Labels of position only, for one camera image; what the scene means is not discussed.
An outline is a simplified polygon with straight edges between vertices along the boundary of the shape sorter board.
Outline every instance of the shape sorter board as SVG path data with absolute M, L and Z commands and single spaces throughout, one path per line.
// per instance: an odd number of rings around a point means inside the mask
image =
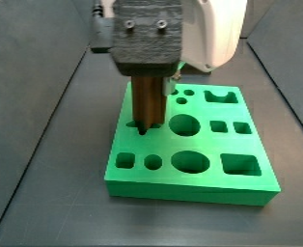
M 110 196 L 264 206 L 281 189 L 240 89 L 177 84 L 140 135 L 129 84 L 105 182 Z

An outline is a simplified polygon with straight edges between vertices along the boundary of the screw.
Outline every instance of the screw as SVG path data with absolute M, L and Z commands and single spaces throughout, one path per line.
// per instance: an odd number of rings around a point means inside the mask
M 174 81 L 180 81 L 181 79 L 181 74 L 180 74 L 180 70 L 176 72 L 176 74 L 170 77 L 172 80 Z
M 126 27 L 126 29 L 132 29 L 132 28 L 134 27 L 134 21 L 129 19 L 129 20 L 125 22 L 125 27 Z
M 166 28 L 168 22 L 161 19 L 161 20 L 157 21 L 156 25 L 157 25 L 157 29 L 162 30 L 162 29 Z

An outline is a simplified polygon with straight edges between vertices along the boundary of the irregular shaped hole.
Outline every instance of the irregular shaped hole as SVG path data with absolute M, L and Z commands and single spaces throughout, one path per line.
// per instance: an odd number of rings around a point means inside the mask
M 194 151 L 180 151 L 170 158 L 172 166 L 182 173 L 198 174 L 209 167 L 208 158 Z
M 225 174 L 261 176 L 258 162 L 254 156 L 222 153 L 220 158 Z
M 186 96 L 193 96 L 193 95 L 194 95 L 194 91 L 193 91 L 193 90 L 185 90 L 185 91 L 184 91 L 184 94 L 185 94 Z
M 210 91 L 205 91 L 206 102 L 213 103 L 237 103 L 237 97 L 233 92 L 229 92 L 226 96 L 216 96 Z
M 174 92 L 170 95 L 176 96 L 177 94 L 178 94 L 178 90 L 174 90 Z
M 178 104 L 185 104 L 185 103 L 186 103 L 186 99 L 185 99 L 184 97 L 180 97 L 180 98 L 176 100 L 176 102 L 177 102 Z
M 116 167 L 130 169 L 134 164 L 134 154 L 129 152 L 120 152 L 116 157 Z
M 234 122 L 233 126 L 234 126 L 236 132 L 238 134 L 250 134 L 250 129 L 249 129 L 248 123 Z
M 180 136 L 193 136 L 201 129 L 197 119 L 185 114 L 176 115 L 170 118 L 169 127 L 172 132 Z
M 158 155 L 148 155 L 145 157 L 145 167 L 152 170 L 152 171 L 156 171 L 161 168 L 162 166 L 162 159 Z
M 210 121 L 209 126 L 210 126 L 212 132 L 221 132 L 221 133 L 228 132 L 226 123 L 222 121 Z

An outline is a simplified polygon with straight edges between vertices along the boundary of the square hole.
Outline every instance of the square hole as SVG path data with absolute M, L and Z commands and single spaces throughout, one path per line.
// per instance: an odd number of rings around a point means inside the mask
M 120 152 L 116 157 L 116 167 L 130 169 L 134 164 L 134 154 L 129 152 Z
M 220 158 L 225 174 L 261 176 L 258 162 L 254 156 L 222 153 Z
M 234 126 L 236 132 L 238 134 L 250 134 L 250 129 L 249 129 L 248 123 L 234 122 L 233 126 Z
M 226 123 L 222 121 L 209 121 L 209 126 L 210 126 L 212 132 L 221 132 L 221 133 L 228 132 Z

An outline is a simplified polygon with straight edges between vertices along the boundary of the small round hole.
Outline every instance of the small round hole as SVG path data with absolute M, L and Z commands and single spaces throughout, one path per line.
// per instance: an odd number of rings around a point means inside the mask
M 185 104 L 185 103 L 186 103 L 186 99 L 185 99 L 184 97 L 180 97 L 180 98 L 176 100 L 176 102 L 177 102 L 178 104 Z
M 185 94 L 186 96 L 193 96 L 193 95 L 194 95 L 194 91 L 193 91 L 193 90 L 185 90 L 185 91 L 184 91 L 184 94 Z
M 156 171 L 161 168 L 162 166 L 162 159 L 158 155 L 148 155 L 145 157 L 145 167 L 152 170 L 152 171 Z
M 201 129 L 197 119 L 185 114 L 170 118 L 169 127 L 172 132 L 180 136 L 193 136 Z
M 174 90 L 174 92 L 170 95 L 176 96 L 177 94 L 178 94 L 178 90 Z
M 170 158 L 172 166 L 182 173 L 198 174 L 209 167 L 208 158 L 194 151 L 180 151 Z

